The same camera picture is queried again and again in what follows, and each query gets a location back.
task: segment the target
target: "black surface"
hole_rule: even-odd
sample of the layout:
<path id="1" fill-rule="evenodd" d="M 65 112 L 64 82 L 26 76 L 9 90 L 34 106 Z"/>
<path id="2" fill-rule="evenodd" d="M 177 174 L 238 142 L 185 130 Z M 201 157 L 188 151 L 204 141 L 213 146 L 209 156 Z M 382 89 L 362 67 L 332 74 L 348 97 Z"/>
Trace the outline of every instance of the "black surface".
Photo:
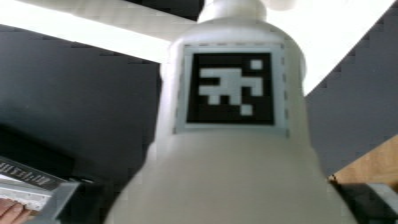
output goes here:
<path id="1" fill-rule="evenodd" d="M 259 70 L 250 69 L 250 60 L 261 60 Z M 229 95 L 220 96 L 220 104 L 209 105 L 209 97 L 199 95 L 199 87 L 218 87 L 218 78 L 202 78 L 201 69 L 233 68 L 241 70 L 241 78 L 259 78 L 263 80 L 263 96 L 252 96 L 250 89 L 241 86 L 241 104 L 252 106 L 252 115 L 240 114 L 240 105 L 231 105 Z M 186 123 L 211 124 L 268 124 L 273 120 L 272 102 L 272 66 L 270 53 L 208 53 L 193 54 L 192 76 L 190 76 L 190 96 L 188 96 L 188 117 Z"/>
<path id="2" fill-rule="evenodd" d="M 0 174 L 53 190 L 65 182 L 74 160 L 14 129 L 0 125 Z"/>
<path id="3" fill-rule="evenodd" d="M 337 185 L 359 224 L 394 224 L 398 214 L 366 184 Z"/>

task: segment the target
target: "bright light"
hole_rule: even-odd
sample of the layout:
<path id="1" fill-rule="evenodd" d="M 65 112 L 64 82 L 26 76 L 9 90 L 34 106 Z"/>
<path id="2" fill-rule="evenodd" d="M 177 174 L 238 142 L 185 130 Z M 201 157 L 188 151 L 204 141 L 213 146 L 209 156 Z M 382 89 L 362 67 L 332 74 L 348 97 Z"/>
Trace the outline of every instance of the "bright light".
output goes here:
<path id="1" fill-rule="evenodd" d="M 161 62 L 170 41 L 18 1 L 0 1 L 0 23 Z"/>
<path id="2" fill-rule="evenodd" d="M 291 35 L 305 55 L 305 94 L 327 77 L 392 2 L 296 0 L 291 10 L 268 10 L 266 20 Z"/>

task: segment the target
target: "hand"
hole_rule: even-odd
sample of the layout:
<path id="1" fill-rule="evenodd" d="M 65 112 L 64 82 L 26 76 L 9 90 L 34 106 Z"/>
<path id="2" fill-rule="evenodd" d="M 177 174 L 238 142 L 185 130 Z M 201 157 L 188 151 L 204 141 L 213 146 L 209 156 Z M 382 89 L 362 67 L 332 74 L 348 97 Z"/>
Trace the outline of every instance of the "hand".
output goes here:
<path id="1" fill-rule="evenodd" d="M 21 224 L 28 220 L 32 210 L 9 199 L 0 199 L 0 224 Z"/>

